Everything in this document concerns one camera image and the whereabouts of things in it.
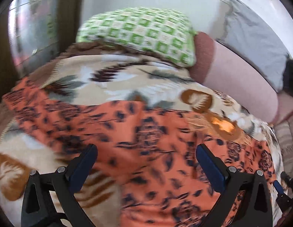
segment white wall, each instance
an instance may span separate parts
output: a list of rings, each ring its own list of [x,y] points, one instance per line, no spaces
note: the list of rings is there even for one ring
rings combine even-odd
[[[293,57],[293,20],[279,0],[241,0],[255,11],[280,37]],[[90,16],[125,7],[176,9],[186,14],[195,30],[214,39],[224,33],[228,0],[83,0],[81,22]]]

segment blue gripper pad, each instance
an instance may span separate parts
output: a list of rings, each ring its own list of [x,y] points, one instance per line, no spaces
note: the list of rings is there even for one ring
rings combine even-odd
[[[98,155],[95,145],[89,145],[76,160],[76,167],[69,177],[69,191],[74,194],[79,192],[87,179]]]
[[[213,189],[218,193],[222,193],[225,190],[225,178],[201,145],[196,148],[196,159]]]
[[[281,195],[284,194],[284,189],[282,188],[282,186],[277,180],[273,182],[273,186],[277,190],[278,194],[281,194]]]

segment green square pattern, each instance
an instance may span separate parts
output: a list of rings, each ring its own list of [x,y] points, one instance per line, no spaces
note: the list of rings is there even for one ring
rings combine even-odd
[[[126,8],[97,14],[78,30],[76,42],[102,38],[108,43],[153,51],[178,66],[195,63],[193,29],[187,16],[173,9]]]

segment orange fabric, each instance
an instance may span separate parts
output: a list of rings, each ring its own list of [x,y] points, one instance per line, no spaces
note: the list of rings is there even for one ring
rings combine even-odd
[[[88,144],[97,146],[94,167],[122,186],[120,226],[198,226],[219,197],[195,158],[201,143],[227,166],[249,173],[260,168],[268,183],[276,179],[266,142],[240,145],[191,131],[187,111],[146,110],[133,101],[71,105],[50,100],[26,78],[4,100],[20,128],[57,153],[75,157]]]

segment metal screw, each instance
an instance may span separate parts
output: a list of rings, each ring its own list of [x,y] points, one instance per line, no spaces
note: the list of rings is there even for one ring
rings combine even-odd
[[[36,173],[36,170],[34,170],[34,169],[32,171],[30,171],[31,176],[33,176],[35,173]]]
[[[257,170],[257,174],[258,174],[259,176],[263,176],[263,171],[261,171],[261,170]]]
[[[235,172],[237,171],[237,168],[235,168],[234,166],[230,166],[230,167],[229,167],[229,171],[230,171],[231,173],[235,173]]]
[[[58,171],[59,173],[63,173],[65,170],[66,170],[66,168],[65,168],[64,166],[60,166],[60,167],[57,169],[57,171]]]

